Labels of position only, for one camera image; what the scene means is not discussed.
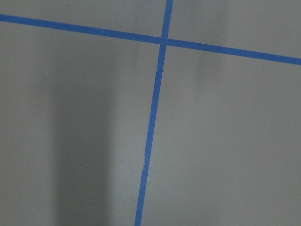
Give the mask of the blue tape line crosswise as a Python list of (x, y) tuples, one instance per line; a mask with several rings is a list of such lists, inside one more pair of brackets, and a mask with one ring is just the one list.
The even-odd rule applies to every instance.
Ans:
[(2, 22), (7, 23), (14, 23), (14, 24), (23, 24), (29, 26), (37, 26), (49, 29), (56, 29), (56, 30), (63, 30), (69, 32), (77, 32), (77, 33), (85, 33), (91, 35), (98, 35), (104, 37), (112, 37), (124, 40), (133, 40), (139, 42), (147, 42), (153, 44), (166, 44), (172, 47), (179, 47), (179, 48), (187, 48), (193, 50), (201, 50), (207, 52), (214, 52), (219, 54), (226, 54), (232, 56), (239, 56), (239, 57), (248, 57), (248, 58), (255, 58), (260, 60), (268, 60), (273, 62), (280, 62), (292, 65), (300, 65), (301, 59), (296, 57), (290, 56), (282, 56), (282, 55), (275, 55), (263, 52), (256, 52), (244, 49), (237, 49), (237, 48), (229, 48), (223, 46), (216, 46), (216, 45), (209, 45), (203, 43), (196, 43), (196, 42), (189, 42), (183, 40), (175, 40), (175, 39), (167, 39), (161, 38), (156, 36), (149, 36), (137, 33), (130, 33), (130, 32), (121, 32), (115, 30), (108, 30), (108, 29), (101, 29), (101, 28), (94, 28), (76, 24), (66, 24), (60, 22), (53, 22), (48, 20), (40, 20), (34, 18), (27, 18), (21, 16), (11, 16), (1, 14), (0, 20)]

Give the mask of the blue tape line lengthwise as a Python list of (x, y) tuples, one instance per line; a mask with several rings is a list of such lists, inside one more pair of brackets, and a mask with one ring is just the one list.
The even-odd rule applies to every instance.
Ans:
[(161, 32), (161, 42), (158, 51), (158, 65), (157, 65), (157, 71), (155, 75), (152, 102), (150, 108), (150, 117), (149, 117), (148, 131), (147, 131), (146, 144), (144, 150), (144, 164), (141, 173), (139, 194), (138, 194), (138, 200), (136, 206), (135, 223), (134, 223), (135, 226), (140, 226), (142, 223), (143, 207), (144, 207), (148, 173), (149, 173), (149, 167), (151, 161), (152, 144), (154, 138), (155, 125), (156, 125), (158, 102), (159, 102), (160, 88), (161, 88), (164, 63), (166, 57), (167, 39), (169, 35), (172, 9), (173, 9), (173, 1), (168, 0), (165, 6), (162, 32)]

